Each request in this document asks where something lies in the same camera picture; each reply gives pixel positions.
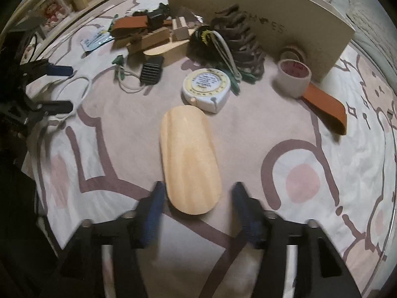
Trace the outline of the wooden oval brush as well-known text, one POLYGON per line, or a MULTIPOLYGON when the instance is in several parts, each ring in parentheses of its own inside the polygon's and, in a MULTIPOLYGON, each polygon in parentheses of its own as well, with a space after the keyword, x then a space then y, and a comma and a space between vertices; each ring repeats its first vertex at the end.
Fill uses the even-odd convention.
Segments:
POLYGON ((211 127, 194 106, 168 110, 160 124, 160 147, 167 197, 187 215, 211 211, 222 194, 222 181, 211 127))

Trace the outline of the blue white medicine sachet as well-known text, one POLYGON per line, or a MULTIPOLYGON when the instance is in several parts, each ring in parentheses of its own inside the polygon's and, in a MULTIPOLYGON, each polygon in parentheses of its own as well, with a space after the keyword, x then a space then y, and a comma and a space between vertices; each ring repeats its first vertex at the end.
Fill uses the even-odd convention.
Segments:
POLYGON ((89 38, 83 39, 80 44, 84 52, 92 52, 113 40, 114 37, 109 33, 109 31, 107 31, 105 27, 100 27, 89 38))

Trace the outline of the doll in clear case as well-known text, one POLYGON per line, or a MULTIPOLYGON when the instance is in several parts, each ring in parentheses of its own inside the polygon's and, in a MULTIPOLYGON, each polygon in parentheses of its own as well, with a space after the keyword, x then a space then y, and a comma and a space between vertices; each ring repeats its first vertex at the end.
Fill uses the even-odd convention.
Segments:
POLYGON ((38 12, 45 18, 42 26, 46 32, 54 29, 71 14, 64 0, 42 0, 38 12))

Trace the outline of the brown leather pouch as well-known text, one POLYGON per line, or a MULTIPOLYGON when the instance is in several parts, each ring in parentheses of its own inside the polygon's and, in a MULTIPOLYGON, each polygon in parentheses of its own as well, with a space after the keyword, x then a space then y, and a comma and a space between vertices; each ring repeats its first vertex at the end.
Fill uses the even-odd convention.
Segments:
POLYGON ((110 34, 114 38, 126 38, 128 36, 141 34, 147 31, 147 22, 148 17, 146 15, 120 18, 112 25, 110 34))

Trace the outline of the black square charger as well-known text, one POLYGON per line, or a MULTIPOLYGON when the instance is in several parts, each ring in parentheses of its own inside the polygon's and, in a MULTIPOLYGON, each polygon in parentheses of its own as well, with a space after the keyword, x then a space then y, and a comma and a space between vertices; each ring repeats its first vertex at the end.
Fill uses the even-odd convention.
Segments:
POLYGON ((169 17, 167 12, 154 10, 147 14, 147 26, 150 30, 159 29, 164 25, 164 21, 169 17))

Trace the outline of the white round tape measure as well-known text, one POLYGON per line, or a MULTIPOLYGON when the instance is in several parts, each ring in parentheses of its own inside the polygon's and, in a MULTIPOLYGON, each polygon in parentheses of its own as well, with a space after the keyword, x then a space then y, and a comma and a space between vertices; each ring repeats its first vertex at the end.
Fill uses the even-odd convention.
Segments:
POLYGON ((184 99, 192 106, 213 114, 228 100, 230 78, 218 69, 198 69, 188 74, 182 84, 184 99))

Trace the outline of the brown tape roll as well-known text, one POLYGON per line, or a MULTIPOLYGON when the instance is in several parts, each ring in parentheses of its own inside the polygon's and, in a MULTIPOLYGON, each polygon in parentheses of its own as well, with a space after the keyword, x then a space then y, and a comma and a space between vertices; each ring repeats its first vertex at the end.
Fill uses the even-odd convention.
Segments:
POLYGON ((282 59, 277 64, 275 84, 286 96, 300 98, 304 95, 312 78, 310 68, 294 59, 282 59))

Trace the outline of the white cardboard shoe box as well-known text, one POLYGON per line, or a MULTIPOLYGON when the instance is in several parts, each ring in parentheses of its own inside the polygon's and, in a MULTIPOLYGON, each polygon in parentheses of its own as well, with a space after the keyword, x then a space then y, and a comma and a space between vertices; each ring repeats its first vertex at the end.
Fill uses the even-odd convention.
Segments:
POLYGON ((271 55, 296 45, 305 54, 313 80, 321 82, 355 33, 352 25, 323 0, 168 0, 172 11, 186 7, 206 21, 238 4, 251 29, 271 55))

